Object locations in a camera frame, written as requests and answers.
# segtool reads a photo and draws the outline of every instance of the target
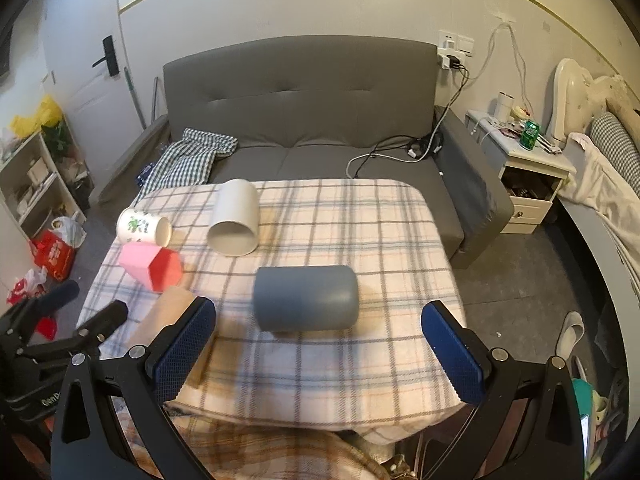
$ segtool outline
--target checkered cloth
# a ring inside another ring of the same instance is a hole
[[[217,339],[206,380],[185,385],[177,405],[257,426],[352,429],[377,444],[436,424],[461,403],[420,329],[422,307],[440,299],[465,317],[438,231],[420,193],[392,180],[256,182],[260,244],[229,258],[207,247],[216,185],[151,193],[139,209],[167,216],[169,245],[180,253],[186,284],[211,298]],[[158,295],[117,265],[109,250],[79,323],[113,300],[129,305],[127,322],[102,345],[125,343]],[[350,330],[261,333],[252,314],[260,266],[348,265],[358,277],[360,317]]]
[[[237,147],[235,137],[185,128],[182,139],[164,150],[133,205],[158,189],[204,184],[215,159],[231,155]]]
[[[591,123],[589,136],[640,197],[640,153],[618,118],[610,112],[602,114]]]
[[[123,410],[118,418],[138,465],[160,477],[129,412]],[[329,431],[243,426],[172,410],[170,418],[216,480],[389,480],[369,455]]]

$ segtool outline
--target green can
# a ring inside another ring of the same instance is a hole
[[[528,150],[533,150],[533,147],[536,145],[536,140],[538,140],[538,136],[540,134],[540,125],[532,121],[528,120],[524,124],[524,130],[520,134],[520,145],[523,148],[527,148]]]

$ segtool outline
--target bed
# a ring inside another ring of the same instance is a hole
[[[629,378],[629,436],[640,416],[640,238],[634,238],[640,198],[585,135],[594,118],[607,111],[607,98],[626,94],[626,86],[620,76],[594,79],[573,59],[563,59],[554,92],[546,135],[576,168],[559,199],[593,254],[618,317]]]

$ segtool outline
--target blue gripper pad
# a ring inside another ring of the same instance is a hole
[[[158,402],[173,400],[178,396],[209,340],[215,323],[216,309],[210,300],[204,300],[154,367],[153,378]]]
[[[422,310],[422,333],[462,402],[478,406],[484,398],[482,369],[433,303]]]

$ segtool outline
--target door handle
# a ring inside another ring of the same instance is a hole
[[[102,48],[104,49],[104,57],[92,64],[92,67],[95,68],[106,61],[109,75],[114,77],[120,73],[120,69],[118,67],[118,59],[116,59],[116,50],[113,47],[113,36],[107,36],[102,40]]]

